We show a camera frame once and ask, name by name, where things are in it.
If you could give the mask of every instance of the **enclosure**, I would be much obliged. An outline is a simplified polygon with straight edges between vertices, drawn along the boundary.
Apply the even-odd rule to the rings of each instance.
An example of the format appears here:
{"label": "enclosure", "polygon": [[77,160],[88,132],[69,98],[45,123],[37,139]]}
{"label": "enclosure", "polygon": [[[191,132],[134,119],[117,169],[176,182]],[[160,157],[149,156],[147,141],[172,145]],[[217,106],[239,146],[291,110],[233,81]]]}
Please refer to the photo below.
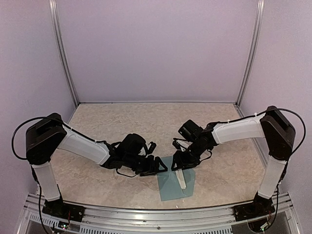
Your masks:
{"label": "enclosure", "polygon": [[[308,0],[2,1],[0,232],[44,233],[29,163],[11,149],[12,133],[29,118],[59,113],[108,142],[138,133],[156,142],[153,154],[163,158],[175,152],[172,140],[188,119],[205,127],[274,105],[299,113],[307,135],[291,157],[266,233],[310,233],[311,12]],[[297,145],[302,124],[285,116]],[[29,126],[15,139],[22,157]],[[258,191],[267,143],[237,140],[212,152],[194,168],[190,195],[166,200],[158,175],[125,178],[56,150],[51,164],[63,199],[86,207],[83,222],[67,231],[251,233],[232,206]],[[43,215],[43,222],[59,220]]]}

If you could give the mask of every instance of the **gray back wall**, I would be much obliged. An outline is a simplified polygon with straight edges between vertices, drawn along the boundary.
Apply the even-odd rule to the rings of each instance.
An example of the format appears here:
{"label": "gray back wall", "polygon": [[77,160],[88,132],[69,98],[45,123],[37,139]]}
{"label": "gray back wall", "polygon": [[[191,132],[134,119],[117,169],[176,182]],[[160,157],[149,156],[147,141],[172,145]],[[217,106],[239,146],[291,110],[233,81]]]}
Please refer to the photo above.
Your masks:
{"label": "gray back wall", "polygon": [[[1,1],[0,7],[0,233],[11,234],[35,182],[27,161],[11,151],[23,121],[52,112],[74,112],[53,33],[48,1]],[[15,146],[25,157],[25,130]]]}
{"label": "gray back wall", "polygon": [[[298,112],[306,122],[307,138],[292,156],[281,188],[289,192],[304,234],[312,230],[312,1],[267,0],[259,44],[246,94],[244,114],[269,105]],[[300,122],[294,123],[297,143]],[[261,142],[267,153],[265,142]]]}
{"label": "gray back wall", "polygon": [[236,101],[257,0],[67,0],[58,14],[81,102]]}

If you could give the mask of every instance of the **black cable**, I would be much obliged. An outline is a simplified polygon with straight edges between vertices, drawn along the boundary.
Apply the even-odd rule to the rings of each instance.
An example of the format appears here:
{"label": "black cable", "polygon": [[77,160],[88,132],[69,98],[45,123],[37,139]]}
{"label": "black cable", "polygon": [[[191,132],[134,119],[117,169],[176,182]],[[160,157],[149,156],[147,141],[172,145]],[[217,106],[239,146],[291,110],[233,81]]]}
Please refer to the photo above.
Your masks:
{"label": "black cable", "polygon": [[208,157],[202,159],[199,163],[201,163],[201,162],[204,161],[204,160],[210,159],[210,158],[212,157],[213,153],[212,153],[210,150],[207,150],[207,152],[210,153],[210,156],[208,156]]}
{"label": "black cable", "polygon": [[268,229],[273,225],[274,221],[276,220],[277,210],[278,210],[278,195],[279,195],[278,185],[277,185],[276,189],[277,189],[277,195],[276,195],[276,210],[275,210],[275,215],[274,215],[274,218],[273,218],[272,223],[270,223],[270,225],[269,225],[264,231],[268,230]]}
{"label": "black cable", "polygon": [[129,178],[133,178],[133,177],[136,177],[136,176],[137,176],[137,174],[135,174],[135,175],[133,175],[133,176],[125,175],[125,174],[123,174],[123,173],[120,173],[120,172],[118,171],[117,168],[116,168],[116,172],[117,172],[118,175],[125,176],[125,177],[129,177]]}
{"label": "black cable", "polygon": [[81,133],[81,132],[78,132],[77,130],[71,128],[70,126],[68,126],[66,123],[64,123],[62,120],[60,119],[57,119],[57,118],[51,118],[51,117],[35,117],[35,118],[31,118],[29,120],[26,120],[25,122],[21,123],[16,129],[15,131],[13,132],[13,135],[12,135],[12,139],[11,139],[11,147],[12,147],[12,151],[13,151],[13,154],[15,155],[15,157],[17,157],[18,159],[20,160],[27,160],[27,158],[25,157],[20,157],[18,156],[18,154],[16,153],[15,151],[15,148],[14,148],[14,139],[15,139],[15,135],[17,133],[17,131],[22,127],[24,126],[26,123],[29,123],[29,122],[32,122],[32,121],[35,121],[35,120],[38,120],[38,119],[48,119],[48,120],[53,120],[53,121],[56,121],[60,124],[62,124],[64,127],[72,130],[73,132],[77,133],[78,135],[82,136],[82,137],[85,137],[87,138],[88,140],[91,140],[91,141],[94,141],[95,143],[103,143],[103,142],[106,142],[105,140],[102,140],[102,141],[96,141],[88,136],[86,136],[85,134]]}
{"label": "black cable", "polygon": [[44,224],[43,224],[42,216],[41,216],[41,205],[40,205],[40,202],[41,202],[41,196],[42,196],[42,189],[41,189],[40,185],[39,185],[39,190],[40,190],[40,193],[39,193],[39,203],[38,203],[38,206],[39,206],[39,217],[40,217],[42,228],[44,229],[45,233],[49,234],[48,231],[46,230]]}

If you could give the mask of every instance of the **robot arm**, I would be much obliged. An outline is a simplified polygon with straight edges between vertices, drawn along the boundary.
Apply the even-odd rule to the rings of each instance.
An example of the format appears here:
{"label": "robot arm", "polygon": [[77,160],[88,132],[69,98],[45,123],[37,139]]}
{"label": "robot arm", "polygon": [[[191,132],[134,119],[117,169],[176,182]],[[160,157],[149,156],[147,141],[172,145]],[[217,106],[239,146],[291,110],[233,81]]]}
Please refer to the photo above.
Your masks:
{"label": "robot arm", "polygon": [[261,182],[260,188],[251,207],[237,207],[236,220],[244,220],[255,216],[262,216],[272,210],[272,195],[277,184],[286,172],[287,162],[292,155],[295,129],[281,114],[270,106],[265,114],[245,118],[238,121],[213,122],[205,129],[188,120],[179,133],[191,145],[185,151],[181,150],[181,142],[175,140],[173,145],[178,149],[174,154],[172,170],[192,168],[201,163],[200,156],[205,151],[212,150],[218,144],[232,140],[262,137],[269,147],[269,162]]}
{"label": "robot arm", "polygon": [[146,141],[137,134],[128,134],[122,142],[113,144],[95,141],[63,123],[59,114],[49,115],[26,131],[26,159],[46,198],[42,212],[66,219],[71,214],[74,221],[81,221],[83,217],[83,207],[62,201],[50,164],[56,149],[80,155],[107,169],[117,171],[126,166],[136,175],[147,176],[168,170],[159,157],[151,155],[155,147],[151,142],[148,148]]}

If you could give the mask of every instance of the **aluminum frame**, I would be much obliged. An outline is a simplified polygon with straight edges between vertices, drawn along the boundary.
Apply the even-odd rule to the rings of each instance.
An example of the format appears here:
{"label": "aluminum frame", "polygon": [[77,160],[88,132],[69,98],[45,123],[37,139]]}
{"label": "aluminum frame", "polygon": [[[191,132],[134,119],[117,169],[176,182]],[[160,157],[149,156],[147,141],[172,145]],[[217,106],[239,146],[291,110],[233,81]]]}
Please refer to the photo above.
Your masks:
{"label": "aluminum frame", "polygon": [[73,79],[69,70],[67,57],[66,57],[66,53],[65,53],[65,49],[63,45],[56,0],[49,0],[49,5],[50,5],[50,12],[51,12],[51,18],[52,18],[52,23],[53,23],[54,35],[55,35],[55,39],[56,39],[57,46],[58,46],[59,58],[61,60],[62,67],[64,69],[65,78],[66,78],[66,82],[69,88],[70,95],[72,97],[75,107],[77,108],[79,106],[79,99],[78,99],[75,85],[74,85],[74,82],[73,82]]}
{"label": "aluminum frame", "polygon": [[250,73],[253,67],[254,56],[255,56],[258,41],[259,41],[261,23],[262,23],[262,18],[263,18],[263,10],[264,10],[264,0],[258,0],[258,7],[257,7],[257,14],[255,18],[255,23],[254,23],[252,43],[250,46],[248,60],[247,60],[246,68],[244,71],[243,81],[242,81],[242,84],[238,93],[237,101],[236,101],[236,104],[238,107],[242,103],[244,94],[246,92]]}
{"label": "aluminum frame", "polygon": [[[30,221],[40,223],[38,211],[39,196],[29,194],[25,202],[17,234],[25,234]],[[246,221],[236,222],[233,214],[233,206],[245,204],[250,201],[236,204],[203,207],[194,209],[170,209],[170,210],[138,210],[86,205],[69,202],[72,204],[82,205],[86,208],[85,215],[81,223],[71,221],[73,229],[71,233],[200,233],[209,232],[217,233],[217,230],[228,230],[235,224]],[[276,193],[273,195],[273,202],[276,205]],[[41,207],[44,204],[44,197],[41,198]],[[293,204],[288,193],[279,195],[278,213],[285,212],[288,217],[288,224],[292,234],[300,234],[298,219],[293,209]],[[43,222],[46,225],[52,225],[59,221],[64,221],[50,215],[42,214]]]}

